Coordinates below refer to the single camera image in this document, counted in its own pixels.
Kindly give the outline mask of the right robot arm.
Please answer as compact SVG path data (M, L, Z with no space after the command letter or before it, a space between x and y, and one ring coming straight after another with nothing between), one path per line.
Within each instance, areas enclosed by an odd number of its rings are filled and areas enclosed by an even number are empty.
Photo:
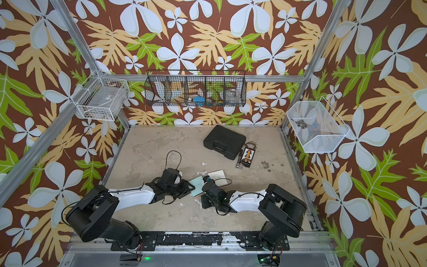
M226 192L209 176L202 178L202 207L215 208L220 216L244 211L261 212L267 221L259 232L262 248L272 250L287 237L297 238L302 231L307 205L276 184L256 192Z

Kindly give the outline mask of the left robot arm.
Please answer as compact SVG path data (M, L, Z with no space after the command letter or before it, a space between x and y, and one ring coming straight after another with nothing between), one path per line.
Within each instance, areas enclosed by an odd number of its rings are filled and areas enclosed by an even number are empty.
M112 242L113 250L135 250L141 245L142 232L129 221L114 219L114 213L132 206L154 204L166 196L181 199L194 190L195 187L182 178L181 171L167 168L160 177L136 188L94 187L81 200L71 204L65 222L83 242L104 238Z

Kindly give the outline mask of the white drawer jewelry box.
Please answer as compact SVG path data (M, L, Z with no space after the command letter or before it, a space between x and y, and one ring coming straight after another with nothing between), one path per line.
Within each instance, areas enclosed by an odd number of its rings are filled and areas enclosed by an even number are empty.
M209 180L214 181L216 184L219 183L225 183L227 182L227 179L225 177L225 173L223 170L218 170L218 171L214 171L214 172L209 172L208 173L209 176Z

